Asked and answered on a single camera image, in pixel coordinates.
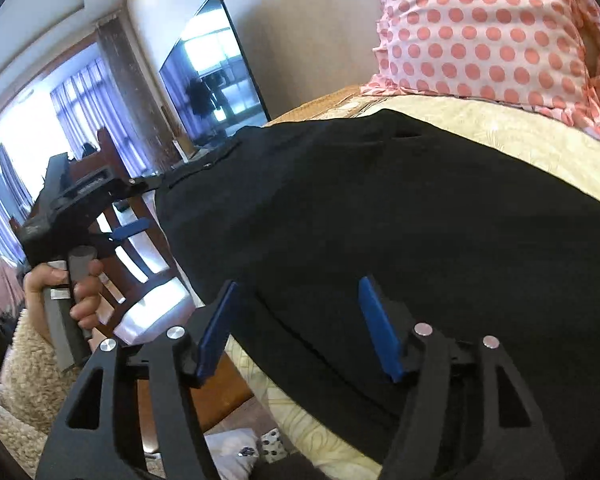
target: gray handle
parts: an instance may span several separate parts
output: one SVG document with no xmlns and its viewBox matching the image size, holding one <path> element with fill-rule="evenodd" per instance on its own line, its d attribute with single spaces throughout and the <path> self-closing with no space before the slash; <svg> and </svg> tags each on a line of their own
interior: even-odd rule
<svg viewBox="0 0 600 480">
<path fill-rule="evenodd" d="M 81 246 L 69 253 L 69 276 L 71 284 L 47 287 L 44 292 L 46 322 L 51 341 L 56 350 L 56 361 L 61 371 L 82 366 L 91 356 L 86 338 L 91 332 L 82 330 L 69 314 L 73 305 L 70 287 L 88 275 L 88 263 L 96 257 L 95 249 Z M 67 262 L 49 262 L 58 269 L 66 269 Z"/>
</svg>

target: television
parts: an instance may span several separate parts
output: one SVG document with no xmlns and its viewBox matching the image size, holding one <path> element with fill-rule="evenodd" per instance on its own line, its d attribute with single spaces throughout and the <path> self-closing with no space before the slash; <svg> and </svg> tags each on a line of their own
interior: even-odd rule
<svg viewBox="0 0 600 480">
<path fill-rule="evenodd" d="M 224 0 L 189 20 L 160 77 L 193 143 L 213 149 L 243 126 L 270 120 Z"/>
</svg>

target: mattress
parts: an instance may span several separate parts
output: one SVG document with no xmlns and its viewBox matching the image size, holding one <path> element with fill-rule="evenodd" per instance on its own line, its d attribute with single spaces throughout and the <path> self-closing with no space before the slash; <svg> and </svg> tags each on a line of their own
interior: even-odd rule
<svg viewBox="0 0 600 480">
<path fill-rule="evenodd" d="M 515 156 L 600 201 L 600 143 L 580 130 L 516 108 L 454 97 L 378 98 L 351 95 L 344 89 L 304 105 L 278 121 L 365 116 L 383 108 L 403 112 Z M 296 405 L 232 337 L 225 351 L 279 428 L 314 466 L 337 480 L 377 478 L 381 465 L 358 452 Z"/>
</svg>

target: human hand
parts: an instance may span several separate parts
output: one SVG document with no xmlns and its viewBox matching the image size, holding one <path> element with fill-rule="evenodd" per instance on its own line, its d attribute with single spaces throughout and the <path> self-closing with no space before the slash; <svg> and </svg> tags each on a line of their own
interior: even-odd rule
<svg viewBox="0 0 600 480">
<path fill-rule="evenodd" d="M 95 328 L 99 323 L 96 310 L 100 306 L 102 282 L 98 276 L 102 270 L 102 263 L 99 260 L 92 260 L 89 262 L 89 275 L 74 287 L 74 296 L 78 303 L 71 309 L 70 315 L 81 328 L 87 330 Z M 42 291 L 48 286 L 61 285 L 66 281 L 67 275 L 66 270 L 40 264 L 24 277 L 24 295 L 29 319 L 36 332 L 49 344 L 51 344 L 51 335 L 46 323 L 45 300 Z"/>
</svg>

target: polka dot pillow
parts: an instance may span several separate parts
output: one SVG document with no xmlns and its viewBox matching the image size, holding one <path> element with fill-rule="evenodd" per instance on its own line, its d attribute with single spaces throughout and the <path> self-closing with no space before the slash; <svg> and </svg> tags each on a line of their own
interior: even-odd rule
<svg viewBox="0 0 600 480">
<path fill-rule="evenodd" d="M 570 126 L 590 115 L 573 0 L 380 1 L 380 69 L 364 94 L 482 98 Z"/>
</svg>

